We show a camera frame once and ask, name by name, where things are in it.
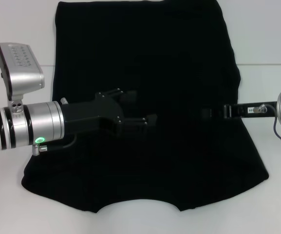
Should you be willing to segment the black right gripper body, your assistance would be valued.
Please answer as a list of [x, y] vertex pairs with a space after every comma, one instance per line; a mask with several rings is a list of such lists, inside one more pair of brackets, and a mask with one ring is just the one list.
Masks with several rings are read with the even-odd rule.
[[257, 102], [226, 104], [223, 107], [224, 119], [275, 117], [277, 102]]

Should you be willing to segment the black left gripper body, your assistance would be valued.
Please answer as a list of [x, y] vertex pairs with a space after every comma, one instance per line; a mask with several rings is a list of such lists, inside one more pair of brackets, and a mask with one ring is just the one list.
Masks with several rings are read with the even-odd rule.
[[123, 110], [118, 101], [122, 91], [99, 92], [92, 101], [62, 104], [64, 134], [107, 131], [113, 135], [122, 133]]

